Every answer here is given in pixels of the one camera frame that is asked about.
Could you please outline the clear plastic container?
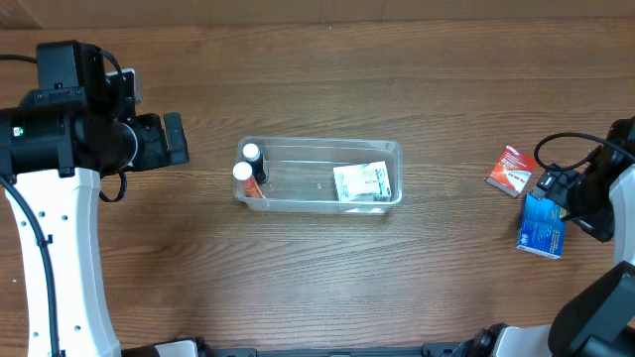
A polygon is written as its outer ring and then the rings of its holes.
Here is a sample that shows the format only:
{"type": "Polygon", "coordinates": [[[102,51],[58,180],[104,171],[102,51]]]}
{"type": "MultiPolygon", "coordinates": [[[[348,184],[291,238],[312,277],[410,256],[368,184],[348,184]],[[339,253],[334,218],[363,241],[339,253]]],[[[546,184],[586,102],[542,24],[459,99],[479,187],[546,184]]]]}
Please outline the clear plastic container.
{"type": "Polygon", "coordinates": [[[243,148],[254,144],[264,155],[267,181],[261,198],[249,196],[236,182],[237,200],[255,211],[328,214],[385,214],[403,197],[403,156],[394,141],[247,136],[238,142],[236,162],[243,148]],[[339,199],[336,168],[383,163],[386,198],[339,199]]]}

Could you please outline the dark bottle with white cap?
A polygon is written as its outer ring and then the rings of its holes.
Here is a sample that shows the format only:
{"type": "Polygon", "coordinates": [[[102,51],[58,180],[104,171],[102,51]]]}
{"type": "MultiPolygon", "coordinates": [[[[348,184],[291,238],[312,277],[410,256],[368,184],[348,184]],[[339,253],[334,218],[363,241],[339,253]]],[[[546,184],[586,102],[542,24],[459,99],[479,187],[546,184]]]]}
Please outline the dark bottle with white cap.
{"type": "Polygon", "coordinates": [[[245,161],[251,166],[253,176],[258,184],[264,184],[269,175],[264,154],[256,144],[248,143],[242,149],[245,161]]]}

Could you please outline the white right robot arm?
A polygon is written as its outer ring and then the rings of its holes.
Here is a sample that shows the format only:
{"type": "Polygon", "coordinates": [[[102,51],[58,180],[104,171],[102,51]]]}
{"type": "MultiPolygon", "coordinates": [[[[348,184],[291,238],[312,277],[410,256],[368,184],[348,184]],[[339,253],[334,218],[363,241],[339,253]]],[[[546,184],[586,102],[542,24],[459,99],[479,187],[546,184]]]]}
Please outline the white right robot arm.
{"type": "Polygon", "coordinates": [[[634,353],[634,121],[615,121],[576,165],[544,165],[531,191],[600,242],[613,241],[611,269],[563,306],[549,325],[505,323],[446,350],[452,356],[631,356],[634,353]]]}

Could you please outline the small red and white item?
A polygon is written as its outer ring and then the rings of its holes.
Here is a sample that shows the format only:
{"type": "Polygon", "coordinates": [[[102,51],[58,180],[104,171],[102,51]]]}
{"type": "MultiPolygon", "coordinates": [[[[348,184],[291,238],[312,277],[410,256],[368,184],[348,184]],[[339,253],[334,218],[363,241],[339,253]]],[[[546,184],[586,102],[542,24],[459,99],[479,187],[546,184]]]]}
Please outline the small red and white item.
{"type": "Polygon", "coordinates": [[[517,197],[523,192],[536,166],[532,156],[506,146],[485,181],[517,197]]]}

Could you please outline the white and blue box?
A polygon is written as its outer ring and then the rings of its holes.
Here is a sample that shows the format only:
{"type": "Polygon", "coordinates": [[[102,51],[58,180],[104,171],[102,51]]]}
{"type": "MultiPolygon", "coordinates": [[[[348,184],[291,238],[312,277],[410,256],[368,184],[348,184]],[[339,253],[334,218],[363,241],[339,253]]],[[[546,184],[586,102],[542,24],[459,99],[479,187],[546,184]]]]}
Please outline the white and blue box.
{"type": "Polygon", "coordinates": [[[335,167],[333,178],[339,201],[389,201],[391,185],[384,161],[335,167]]]}

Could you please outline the orange tube with white cap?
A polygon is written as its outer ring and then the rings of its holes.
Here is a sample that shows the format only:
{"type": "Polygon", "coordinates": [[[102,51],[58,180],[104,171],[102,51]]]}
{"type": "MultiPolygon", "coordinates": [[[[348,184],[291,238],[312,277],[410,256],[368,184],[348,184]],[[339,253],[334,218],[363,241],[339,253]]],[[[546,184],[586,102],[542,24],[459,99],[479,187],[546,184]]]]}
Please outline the orange tube with white cap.
{"type": "Polygon", "coordinates": [[[253,175],[253,168],[247,162],[236,163],[232,174],[242,185],[247,196],[251,198],[263,198],[264,195],[253,175]]]}

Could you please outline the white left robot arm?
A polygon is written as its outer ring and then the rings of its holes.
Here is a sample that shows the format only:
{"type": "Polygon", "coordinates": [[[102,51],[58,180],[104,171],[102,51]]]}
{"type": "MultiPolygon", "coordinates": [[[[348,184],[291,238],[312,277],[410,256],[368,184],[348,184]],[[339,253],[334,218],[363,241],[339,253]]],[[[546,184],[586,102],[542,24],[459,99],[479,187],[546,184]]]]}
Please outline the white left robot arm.
{"type": "Polygon", "coordinates": [[[21,242],[32,356],[122,356],[98,243],[105,177],[189,161],[178,113],[139,115],[136,73],[98,46],[40,44],[39,85],[1,113],[1,183],[21,242]]]}

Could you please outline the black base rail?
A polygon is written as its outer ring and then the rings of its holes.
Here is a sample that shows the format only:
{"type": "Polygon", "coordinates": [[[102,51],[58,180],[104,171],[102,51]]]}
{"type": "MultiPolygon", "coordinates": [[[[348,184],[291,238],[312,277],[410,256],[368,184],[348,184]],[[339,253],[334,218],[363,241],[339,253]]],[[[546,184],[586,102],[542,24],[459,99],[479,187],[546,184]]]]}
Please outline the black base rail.
{"type": "Polygon", "coordinates": [[[458,342],[425,343],[421,347],[375,347],[353,349],[296,349],[258,351],[254,348],[211,349],[210,357],[435,357],[451,356],[458,342]]]}

